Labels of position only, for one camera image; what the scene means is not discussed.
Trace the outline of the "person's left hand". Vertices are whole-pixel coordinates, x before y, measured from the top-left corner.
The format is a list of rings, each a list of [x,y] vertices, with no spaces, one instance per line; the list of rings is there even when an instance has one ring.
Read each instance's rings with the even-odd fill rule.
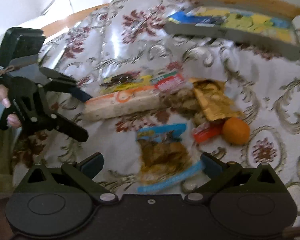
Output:
[[[8,88],[4,85],[0,85],[0,103],[5,107],[11,107],[10,100],[8,99]],[[19,128],[21,127],[21,122],[15,114],[10,114],[6,118],[8,126]]]

